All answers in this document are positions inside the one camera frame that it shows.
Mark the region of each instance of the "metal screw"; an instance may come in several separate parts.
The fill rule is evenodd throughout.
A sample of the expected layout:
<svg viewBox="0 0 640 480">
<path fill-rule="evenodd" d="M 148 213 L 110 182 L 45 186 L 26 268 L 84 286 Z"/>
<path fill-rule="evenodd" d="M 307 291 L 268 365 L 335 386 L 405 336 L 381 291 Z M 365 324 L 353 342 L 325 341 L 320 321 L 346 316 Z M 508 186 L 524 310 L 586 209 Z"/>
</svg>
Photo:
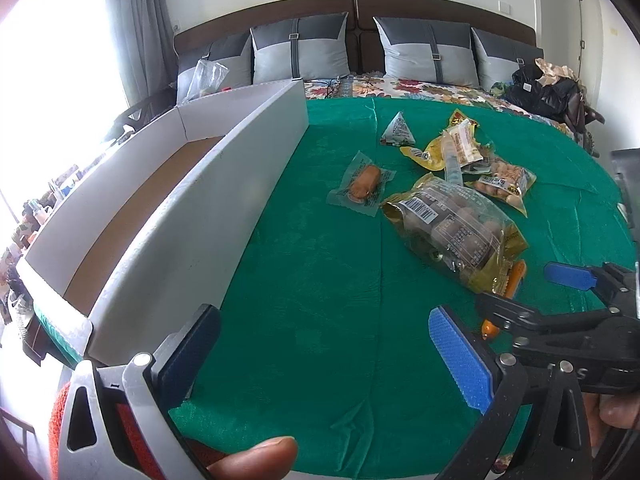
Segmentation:
<svg viewBox="0 0 640 480">
<path fill-rule="evenodd" d="M 574 366 L 569 361 L 560 361 L 560 369 L 565 374 L 570 374 L 574 371 Z"/>
<path fill-rule="evenodd" d="M 513 366 L 516 364 L 516 357 L 508 352 L 500 354 L 500 362 L 505 366 Z"/>
<path fill-rule="evenodd" d="M 151 355 L 142 353 L 133 358 L 133 364 L 136 366 L 146 366 L 151 362 Z"/>
</svg>

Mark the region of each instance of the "red cloth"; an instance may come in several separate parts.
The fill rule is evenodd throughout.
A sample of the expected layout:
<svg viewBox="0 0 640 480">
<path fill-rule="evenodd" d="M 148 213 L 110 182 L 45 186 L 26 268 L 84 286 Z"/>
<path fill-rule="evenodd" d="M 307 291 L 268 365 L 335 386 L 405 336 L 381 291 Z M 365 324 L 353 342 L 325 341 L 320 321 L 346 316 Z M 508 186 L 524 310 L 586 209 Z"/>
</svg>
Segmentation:
<svg viewBox="0 0 640 480">
<path fill-rule="evenodd" d="M 62 428 L 62 415 L 65 411 L 65 403 L 68 393 L 69 384 L 66 384 L 58 392 L 56 401 L 53 403 L 51 419 L 49 420 L 49 456 L 51 458 L 52 480 L 58 480 L 58 448 L 60 446 L 60 429 Z M 146 446 L 146 443 L 142 438 L 140 428 L 138 428 L 138 425 L 136 424 L 136 419 L 133 417 L 131 408 L 126 404 L 117 404 L 116 408 L 120 415 L 124 431 L 127 434 L 127 438 L 129 439 L 142 471 L 153 480 L 164 480 L 164 476 L 162 475 L 156 460 L 151 455 L 149 448 Z M 186 441 L 197 459 L 204 465 L 213 464 L 226 456 L 224 453 L 205 446 L 197 440 L 191 440 L 188 438 Z"/>
</svg>

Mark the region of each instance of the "headboard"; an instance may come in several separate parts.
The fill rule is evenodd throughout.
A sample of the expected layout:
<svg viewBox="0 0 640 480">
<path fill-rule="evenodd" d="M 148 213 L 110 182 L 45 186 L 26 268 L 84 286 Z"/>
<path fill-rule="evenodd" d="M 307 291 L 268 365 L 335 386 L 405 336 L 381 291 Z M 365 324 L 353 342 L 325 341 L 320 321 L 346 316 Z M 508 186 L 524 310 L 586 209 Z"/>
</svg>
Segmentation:
<svg viewBox="0 0 640 480">
<path fill-rule="evenodd" d="M 359 72 L 360 55 L 358 52 L 358 38 L 354 33 L 356 12 L 353 0 L 278 0 L 277 2 L 237 10 L 177 34 L 174 38 L 174 49 L 176 54 L 180 55 L 219 38 L 244 32 L 249 30 L 250 27 L 257 27 L 257 25 L 313 16 L 315 14 L 333 14 L 335 12 L 349 13 L 347 16 L 347 33 L 345 34 L 349 68 L 352 72 Z"/>
<path fill-rule="evenodd" d="M 536 31 L 490 10 L 450 0 L 355 0 L 360 32 L 360 62 L 363 73 L 385 71 L 385 53 L 374 16 L 420 18 L 469 23 L 512 40 L 536 44 Z"/>
<path fill-rule="evenodd" d="M 257 25 L 334 12 L 349 13 L 345 35 L 347 56 L 350 70 L 357 73 L 385 71 L 385 55 L 374 16 L 470 23 L 512 40 L 536 44 L 536 31 L 531 27 L 496 12 L 450 0 L 279 0 L 185 30 L 174 38 L 174 49 L 180 55 Z"/>
</svg>

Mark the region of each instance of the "gray curtain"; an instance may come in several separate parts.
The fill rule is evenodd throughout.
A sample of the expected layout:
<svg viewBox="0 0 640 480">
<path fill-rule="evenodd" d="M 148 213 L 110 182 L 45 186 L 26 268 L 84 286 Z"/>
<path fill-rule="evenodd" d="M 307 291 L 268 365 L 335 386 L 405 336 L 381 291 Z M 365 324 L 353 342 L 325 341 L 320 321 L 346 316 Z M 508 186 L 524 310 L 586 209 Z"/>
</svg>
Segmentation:
<svg viewBox="0 0 640 480">
<path fill-rule="evenodd" d="M 165 0 L 105 0 L 120 78 L 129 105 L 177 78 L 173 33 Z"/>
</svg>

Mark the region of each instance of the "pillow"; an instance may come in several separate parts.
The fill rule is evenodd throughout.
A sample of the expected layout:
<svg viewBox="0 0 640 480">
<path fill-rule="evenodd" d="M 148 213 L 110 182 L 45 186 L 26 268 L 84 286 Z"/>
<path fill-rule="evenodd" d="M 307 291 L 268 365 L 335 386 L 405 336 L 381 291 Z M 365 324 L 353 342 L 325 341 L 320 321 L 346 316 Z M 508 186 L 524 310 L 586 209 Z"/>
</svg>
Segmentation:
<svg viewBox="0 0 640 480">
<path fill-rule="evenodd" d="M 349 75 L 344 43 L 346 23 L 347 13 L 341 12 L 252 27 L 254 83 Z"/>
<path fill-rule="evenodd" d="M 468 23 L 373 18 L 391 77 L 459 86 L 478 86 Z"/>
<path fill-rule="evenodd" d="M 229 69 L 222 88 L 251 84 L 251 41 L 249 31 L 246 31 L 220 38 L 178 56 L 178 102 L 187 95 L 199 59 L 218 61 Z"/>
<path fill-rule="evenodd" d="M 535 63 L 537 57 L 544 57 L 541 48 L 521 41 L 510 40 L 471 27 L 474 37 L 480 86 L 489 91 L 495 83 L 511 83 L 511 74 L 524 64 Z"/>
</svg>

